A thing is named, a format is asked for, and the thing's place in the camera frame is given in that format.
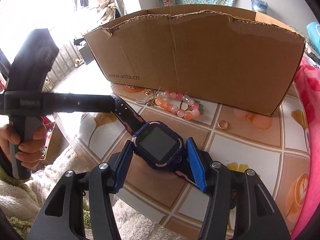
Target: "gold ring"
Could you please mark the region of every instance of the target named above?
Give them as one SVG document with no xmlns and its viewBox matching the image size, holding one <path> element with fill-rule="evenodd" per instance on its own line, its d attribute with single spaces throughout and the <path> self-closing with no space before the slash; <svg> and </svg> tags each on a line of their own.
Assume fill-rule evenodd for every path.
<svg viewBox="0 0 320 240">
<path fill-rule="evenodd" d="M 227 129 L 229 126 L 228 122 L 226 120 L 219 120 L 218 121 L 218 127 L 222 130 Z"/>
</svg>

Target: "blue gripper pad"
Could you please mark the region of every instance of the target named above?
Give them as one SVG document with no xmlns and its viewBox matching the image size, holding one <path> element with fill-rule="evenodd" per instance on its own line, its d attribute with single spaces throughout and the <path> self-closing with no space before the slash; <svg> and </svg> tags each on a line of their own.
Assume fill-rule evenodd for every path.
<svg viewBox="0 0 320 240">
<path fill-rule="evenodd" d="M 115 170 L 115 183 L 114 188 L 116 192 L 119 192 L 119 190 L 123 187 L 125 177 L 127 176 L 130 163 L 133 156 L 133 147 L 132 147 L 132 141 L 127 141 L 124 145 L 124 148 L 121 151 L 121 159 L 119 160 L 118 167 Z"/>
<path fill-rule="evenodd" d="M 202 192 L 205 192 L 207 188 L 207 183 L 205 182 L 205 171 L 198 155 L 198 147 L 192 137 L 187 139 L 186 148 L 196 185 Z"/>
</svg>

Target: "watch face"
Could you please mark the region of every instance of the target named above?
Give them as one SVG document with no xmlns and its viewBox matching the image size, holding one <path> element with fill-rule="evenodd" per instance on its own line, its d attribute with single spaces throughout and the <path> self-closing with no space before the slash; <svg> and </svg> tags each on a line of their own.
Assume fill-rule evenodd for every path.
<svg viewBox="0 0 320 240">
<path fill-rule="evenodd" d="M 150 124 L 138 135 L 136 145 L 157 164 L 165 164 L 181 146 L 181 141 L 170 131 L 157 123 Z"/>
</svg>

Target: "pink garment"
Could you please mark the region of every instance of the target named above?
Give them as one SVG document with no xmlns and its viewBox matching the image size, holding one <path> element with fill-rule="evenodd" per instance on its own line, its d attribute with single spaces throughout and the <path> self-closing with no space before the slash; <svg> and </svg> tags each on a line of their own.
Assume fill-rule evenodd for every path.
<svg viewBox="0 0 320 240">
<path fill-rule="evenodd" d="M 311 66 L 303 57 L 294 81 L 306 111 L 311 164 L 305 202 L 291 239 L 303 230 L 320 203 L 320 69 Z"/>
</svg>

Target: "silver bolt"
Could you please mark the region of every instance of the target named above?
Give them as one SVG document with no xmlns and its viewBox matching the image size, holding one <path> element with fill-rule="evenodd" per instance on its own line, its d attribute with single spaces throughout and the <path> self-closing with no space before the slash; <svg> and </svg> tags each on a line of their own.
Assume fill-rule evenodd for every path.
<svg viewBox="0 0 320 240">
<path fill-rule="evenodd" d="M 99 164 L 99 169 L 104 170 L 106 168 L 108 168 L 108 163 L 100 163 Z"/>
<path fill-rule="evenodd" d="M 247 169 L 247 174 L 249 176 L 253 176 L 254 174 L 256 174 L 256 172 L 253 169 Z"/>
<path fill-rule="evenodd" d="M 73 171 L 66 171 L 64 174 L 66 177 L 71 177 L 73 175 Z"/>
<path fill-rule="evenodd" d="M 220 162 L 213 162 L 213 163 L 211 163 L 211 166 L 212 166 L 213 168 L 218 169 L 218 168 L 221 167 L 221 163 L 220 163 Z"/>
</svg>

